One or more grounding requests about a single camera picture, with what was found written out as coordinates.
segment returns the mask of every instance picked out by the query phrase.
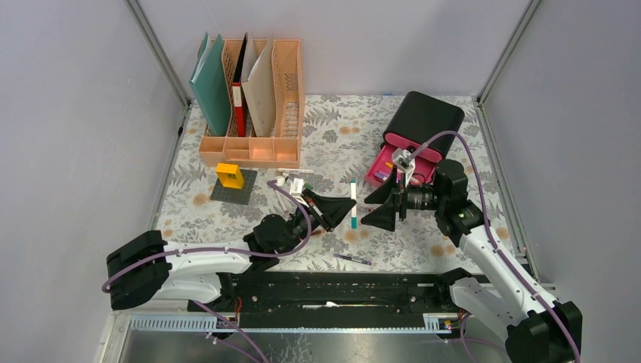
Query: teal folder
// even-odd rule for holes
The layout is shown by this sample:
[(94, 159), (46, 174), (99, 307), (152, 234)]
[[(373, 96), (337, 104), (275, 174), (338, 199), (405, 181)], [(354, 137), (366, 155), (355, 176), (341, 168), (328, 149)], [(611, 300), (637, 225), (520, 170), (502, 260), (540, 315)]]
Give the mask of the teal folder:
[(231, 102), (222, 67), (222, 48), (225, 41), (220, 34), (212, 43), (209, 34), (200, 46), (200, 52), (189, 85), (214, 136), (225, 136), (231, 117)]

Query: file organizer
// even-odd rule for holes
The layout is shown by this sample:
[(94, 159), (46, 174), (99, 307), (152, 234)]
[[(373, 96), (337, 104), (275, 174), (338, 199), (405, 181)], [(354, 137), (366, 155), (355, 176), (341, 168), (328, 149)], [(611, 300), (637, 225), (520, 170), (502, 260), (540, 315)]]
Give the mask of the file organizer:
[[(255, 40), (260, 53), (267, 40)], [(231, 81), (240, 54), (242, 40), (226, 40), (222, 51), (229, 107), (233, 107)], [(305, 114), (305, 87), (298, 39), (275, 39), (271, 53), (276, 96), (276, 122), (270, 138), (237, 136), (236, 115), (231, 113), (227, 135), (215, 137), (209, 131), (200, 141), (200, 156), (205, 165), (233, 163), (246, 168), (299, 168), (302, 141), (302, 123)]]

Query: pen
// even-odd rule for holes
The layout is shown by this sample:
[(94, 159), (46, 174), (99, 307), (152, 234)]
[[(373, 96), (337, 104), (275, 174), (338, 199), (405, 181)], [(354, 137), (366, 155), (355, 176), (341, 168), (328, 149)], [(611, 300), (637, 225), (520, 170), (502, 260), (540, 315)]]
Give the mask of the pen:
[[(351, 198), (356, 200), (356, 180), (352, 179), (349, 183)], [(351, 229), (356, 229), (356, 205), (351, 208)]]
[(289, 168), (278, 168), (276, 169), (279, 172), (300, 172), (300, 173), (305, 173), (305, 174), (314, 174), (314, 170), (310, 169), (289, 169)]
[(348, 261), (362, 263), (363, 265), (370, 265), (370, 266), (372, 265), (372, 262), (369, 262), (360, 257), (344, 256), (344, 255), (339, 255), (338, 253), (334, 253), (334, 257), (336, 257), (337, 259), (346, 259)]

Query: marker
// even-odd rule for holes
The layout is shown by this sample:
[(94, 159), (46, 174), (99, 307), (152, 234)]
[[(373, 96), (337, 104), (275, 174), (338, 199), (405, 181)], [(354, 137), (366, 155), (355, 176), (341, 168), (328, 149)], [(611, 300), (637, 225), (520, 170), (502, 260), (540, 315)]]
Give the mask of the marker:
[[(285, 177), (284, 176), (277, 176), (276, 177), (276, 185), (282, 188), (285, 185)], [(276, 193), (276, 198), (278, 199), (278, 203), (280, 204), (280, 208), (283, 209), (283, 212), (287, 213), (287, 207), (285, 206), (285, 202), (283, 202), (283, 197), (275, 189), (274, 189), (274, 193)]]
[(376, 176), (377, 178), (381, 178), (382, 180), (385, 180), (385, 179), (387, 179), (389, 174), (386, 173), (386, 172), (375, 172), (374, 176)]
[(314, 170), (310, 169), (288, 169), (288, 168), (278, 168), (276, 169), (279, 172), (300, 172), (305, 174), (314, 174)]
[[(352, 179), (349, 183), (351, 190), (351, 198), (356, 201), (356, 179)], [(356, 229), (356, 204), (351, 208), (351, 229)]]
[(339, 255), (338, 253), (334, 253), (334, 257), (337, 259), (346, 259), (348, 261), (356, 262), (356, 263), (362, 263), (363, 265), (372, 265), (372, 262), (367, 261), (366, 259), (362, 259), (360, 257), (352, 257), (352, 256), (344, 256), (344, 255)]

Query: yellow toy block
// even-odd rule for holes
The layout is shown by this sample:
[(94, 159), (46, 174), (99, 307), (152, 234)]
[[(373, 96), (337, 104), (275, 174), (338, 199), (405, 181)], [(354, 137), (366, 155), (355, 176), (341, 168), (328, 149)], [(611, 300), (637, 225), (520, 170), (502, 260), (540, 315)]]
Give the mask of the yellow toy block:
[(240, 168), (236, 164), (219, 163), (216, 166), (216, 174), (225, 188), (243, 189), (245, 185), (243, 174), (240, 173)]

